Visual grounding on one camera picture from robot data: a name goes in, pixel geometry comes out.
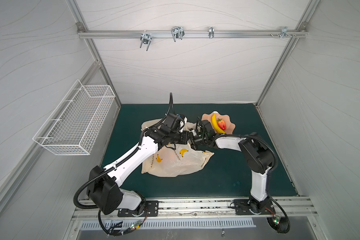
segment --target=green mat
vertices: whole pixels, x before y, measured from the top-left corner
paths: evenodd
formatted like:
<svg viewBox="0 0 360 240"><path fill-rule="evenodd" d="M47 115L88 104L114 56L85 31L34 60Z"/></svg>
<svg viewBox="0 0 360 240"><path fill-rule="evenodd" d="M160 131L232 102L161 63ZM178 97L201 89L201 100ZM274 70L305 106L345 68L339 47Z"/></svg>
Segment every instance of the green mat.
<svg viewBox="0 0 360 240"><path fill-rule="evenodd" d="M253 104L175 104L175 111L184 114L188 122L196 122L204 113L218 111L228 114L235 123L234 134L258 132L269 144L271 140ZM140 136L141 124L148 120L162 118L167 104L123 104L107 147L102 166L105 166L131 149ZM141 165L125 180L121 188L140 192L153 197L234 197L249 196L251 170L243 155L231 149L199 147L215 154L204 169L177 177L156 177L141 174ZM279 162L272 173L270 193L274 196L295 196L284 166Z"/></svg>

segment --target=strawberry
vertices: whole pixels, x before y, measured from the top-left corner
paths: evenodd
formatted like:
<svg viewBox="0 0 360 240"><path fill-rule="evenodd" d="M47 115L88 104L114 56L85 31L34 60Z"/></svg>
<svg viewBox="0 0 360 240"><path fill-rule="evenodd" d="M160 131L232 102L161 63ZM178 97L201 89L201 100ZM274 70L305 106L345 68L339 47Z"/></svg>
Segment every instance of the strawberry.
<svg viewBox="0 0 360 240"><path fill-rule="evenodd" d="M225 124L225 121L222 118L219 118L217 120L217 125L219 126L219 128L221 128L221 130L227 129L227 125Z"/></svg>

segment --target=white wall panel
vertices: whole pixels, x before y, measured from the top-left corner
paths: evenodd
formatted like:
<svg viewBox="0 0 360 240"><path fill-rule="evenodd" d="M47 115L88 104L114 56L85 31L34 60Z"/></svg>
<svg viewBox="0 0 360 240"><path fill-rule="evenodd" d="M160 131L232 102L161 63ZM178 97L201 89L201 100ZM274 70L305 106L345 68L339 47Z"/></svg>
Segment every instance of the white wall panel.
<svg viewBox="0 0 360 240"><path fill-rule="evenodd" d="M276 65L282 39L95 40L125 103L254 103Z"/></svg>
<svg viewBox="0 0 360 240"><path fill-rule="evenodd" d="M322 0L260 110L330 239L360 239L360 0Z"/></svg>
<svg viewBox="0 0 360 240"><path fill-rule="evenodd" d="M112 104L89 156L55 156L47 150L0 217L0 239L60 240L72 218L76 190L99 164L112 132L117 106Z"/></svg>
<svg viewBox="0 0 360 240"><path fill-rule="evenodd" d="M294 29L308 0L78 0L89 30ZM278 39L96 40L122 103L254 103L286 44Z"/></svg>
<svg viewBox="0 0 360 240"><path fill-rule="evenodd" d="M90 30L295 28L307 0L77 0Z"/></svg>
<svg viewBox="0 0 360 240"><path fill-rule="evenodd" d="M94 59L64 0L0 1L0 186Z"/></svg>

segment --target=bracket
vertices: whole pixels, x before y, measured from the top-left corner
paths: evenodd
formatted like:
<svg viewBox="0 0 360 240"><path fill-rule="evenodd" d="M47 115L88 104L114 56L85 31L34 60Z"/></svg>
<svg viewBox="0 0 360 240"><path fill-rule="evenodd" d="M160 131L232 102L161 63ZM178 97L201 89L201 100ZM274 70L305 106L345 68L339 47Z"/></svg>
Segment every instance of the bracket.
<svg viewBox="0 0 360 240"><path fill-rule="evenodd" d="M144 43L144 44L148 44L148 45L147 45L147 50L146 50L146 51L148 51L149 45L151 44L151 41L152 41L151 35L146 34L146 33L143 33L143 34L140 36L140 40L141 40L140 48L141 48L141 46L143 45L143 43Z"/></svg>
<svg viewBox="0 0 360 240"><path fill-rule="evenodd" d="M209 38L214 38L215 37L215 28L210 26L209 27Z"/></svg>
<svg viewBox="0 0 360 240"><path fill-rule="evenodd" d="M157 217L158 214L158 201L146 201L145 207L148 211L149 217ZM118 217L144 217L147 214L144 210L140 216L134 216L129 209L119 209L117 216Z"/></svg>
<svg viewBox="0 0 360 240"><path fill-rule="evenodd" d="M307 31L307 25L308 25L308 22L302 22L301 25L299 26L298 30L299 31Z"/></svg>
<svg viewBox="0 0 360 240"><path fill-rule="evenodd" d="M176 26L173 29L171 29L171 34L175 42L176 42L176 38L180 38L180 40L183 40L184 29L182 26Z"/></svg>
<svg viewBox="0 0 360 240"><path fill-rule="evenodd" d="M77 26L77 32L78 33L85 32L84 25L82 23L76 23L76 26Z"/></svg>
<svg viewBox="0 0 360 240"><path fill-rule="evenodd" d="M235 204L235 215L254 215L250 211L250 207L248 205L248 199L234 199L233 203ZM269 201L266 205L266 208L271 210L272 212L275 212L275 209L272 205L272 202ZM268 210L264 210L260 214L256 215L270 215L271 213Z"/></svg>

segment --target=wire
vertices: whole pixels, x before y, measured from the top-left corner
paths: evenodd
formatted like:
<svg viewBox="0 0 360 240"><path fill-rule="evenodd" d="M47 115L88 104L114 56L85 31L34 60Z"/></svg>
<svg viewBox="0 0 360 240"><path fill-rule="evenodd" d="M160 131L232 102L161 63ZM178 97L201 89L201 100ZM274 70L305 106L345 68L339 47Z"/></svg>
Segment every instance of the wire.
<svg viewBox="0 0 360 240"><path fill-rule="evenodd" d="M204 141L205 135L206 135L206 139L208 139L208 133L205 132L205 131L206 131L206 127L205 127L204 123L202 122L202 120L201 120L199 117L197 117L197 122L198 122L199 124L201 124L201 125L200 125L200 130L201 130L201 132L202 132L202 142L203 142L203 144L205 144L205 145L208 146L208 144Z"/></svg>
<svg viewBox="0 0 360 240"><path fill-rule="evenodd" d="M170 149L172 149L173 151L175 151L176 150L176 144L173 144L175 147L168 147L168 145L166 145L165 147L166 148L170 148Z"/></svg>
<svg viewBox="0 0 360 240"><path fill-rule="evenodd" d="M143 221L139 226L143 225L143 223L145 222L145 220L146 220L147 217L148 217L148 209L147 209L147 208L144 208L144 210L147 212L147 214L145 215L144 221Z"/></svg>
<svg viewBox="0 0 360 240"><path fill-rule="evenodd" d="M108 229L108 232L113 233L113 231L115 230L115 228L117 228L117 227L122 227L122 226L123 226L123 222L116 223L113 227L110 227L110 228Z"/></svg>
<svg viewBox="0 0 360 240"><path fill-rule="evenodd" d="M173 98L172 98L172 93L169 93L169 104L172 106L172 111L173 111L173 114L176 115L175 113L175 109L173 108Z"/></svg>
<svg viewBox="0 0 360 240"><path fill-rule="evenodd" d="M239 204L238 202L231 202L231 204L229 205L229 207L232 208L232 209L236 209L235 207L232 207L232 204L236 204L236 205L242 206L242 207L249 207L249 205Z"/></svg>
<svg viewBox="0 0 360 240"><path fill-rule="evenodd" d="M180 118L180 121L183 123L183 127L179 127L179 129L177 130L177 132L180 132L180 130L181 130L181 129L184 129L184 127L185 127L185 121L184 121L182 118Z"/></svg>
<svg viewBox="0 0 360 240"><path fill-rule="evenodd" d="M97 214L97 219L99 220L99 224L100 224L100 227L102 228L102 230L103 230L106 234L108 234L108 235L110 235L110 236L122 236L122 235L125 235L125 234L127 234L127 233L131 233L131 232L134 231L134 230L131 230L131 228L127 228L126 230L124 230L124 231L122 231L122 232L120 232L120 230L119 230L117 233L113 233L113 231L112 231L112 232L109 232L109 230L110 230L110 229L114 229L115 226L109 228L108 230L106 229L106 227L104 226L103 222L101 221L101 209L99 209L99 213Z"/></svg>
<svg viewBox="0 0 360 240"><path fill-rule="evenodd" d="M115 168L111 167L107 170L105 170L104 172L100 173L99 175L97 175L96 177L92 178L91 180L89 180L88 182L86 182L85 184L83 184L75 193L75 195L73 196L73 204L80 208L80 209L96 209L97 206L96 205L83 205L81 203L79 203L79 195L80 193L86 188L88 187L91 183L93 183L94 181L96 181L97 179L105 176L106 174L108 174L109 172L113 171Z"/></svg>
<svg viewBox="0 0 360 240"><path fill-rule="evenodd" d="M198 131L197 131L197 126L198 126L198 124L199 124L199 118L197 118L197 120L196 120L196 127L195 127L195 132L197 133Z"/></svg>
<svg viewBox="0 0 360 240"><path fill-rule="evenodd" d="M289 229L291 228L291 223L289 222L289 218L288 218L287 214L285 213L284 209L280 206L280 204L277 201L275 201L273 199L273 197L271 197L271 195L269 193L268 193L268 196L269 196L269 199L271 199L271 201L274 202L281 209L281 211L283 212L285 218L287 219L287 229L286 230L280 230L280 227L279 227L277 232L278 233L287 233L287 232L289 232Z"/></svg>
<svg viewBox="0 0 360 240"><path fill-rule="evenodd" d="M265 209L267 209L270 213L272 213L272 216L273 216L273 215L276 215L276 214L274 214L271 210L269 210L267 207L266 207Z"/></svg>

